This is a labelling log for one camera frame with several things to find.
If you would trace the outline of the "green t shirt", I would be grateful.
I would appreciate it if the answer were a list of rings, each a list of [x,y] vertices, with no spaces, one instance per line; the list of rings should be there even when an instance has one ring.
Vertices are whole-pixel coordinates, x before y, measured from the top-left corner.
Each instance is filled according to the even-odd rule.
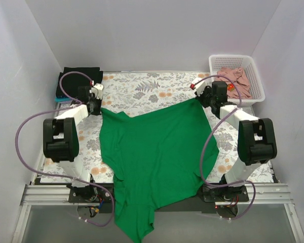
[[[155,210],[196,195],[219,150],[196,99],[129,117],[102,109],[103,162],[114,173],[115,223],[134,242],[153,231]]]

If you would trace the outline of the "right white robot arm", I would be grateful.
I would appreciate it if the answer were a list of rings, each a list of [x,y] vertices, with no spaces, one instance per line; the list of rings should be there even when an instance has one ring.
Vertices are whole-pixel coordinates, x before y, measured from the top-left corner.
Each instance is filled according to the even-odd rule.
[[[269,118],[258,118],[246,113],[239,104],[227,100],[227,84],[214,81],[206,85],[205,79],[196,78],[190,88],[195,91],[196,99],[204,108],[210,107],[211,112],[220,119],[207,138],[200,158],[200,174],[203,174],[203,157],[214,132],[227,122],[238,131],[238,158],[234,165],[225,173],[218,184],[205,181],[210,188],[219,188],[219,195],[225,201],[233,200],[238,190],[249,176],[262,164],[277,156],[277,145],[273,122]]]

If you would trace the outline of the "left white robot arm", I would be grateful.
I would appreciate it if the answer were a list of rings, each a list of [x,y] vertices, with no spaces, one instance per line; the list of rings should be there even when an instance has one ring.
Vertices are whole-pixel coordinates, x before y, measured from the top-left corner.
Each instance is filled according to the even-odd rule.
[[[78,105],[43,122],[43,152],[46,158],[59,163],[65,173],[71,177],[71,186],[81,188],[80,196],[91,203],[98,195],[91,175],[84,169],[83,162],[78,158],[80,151],[77,125],[90,115],[99,115],[102,103],[103,85],[85,87],[86,98]]]

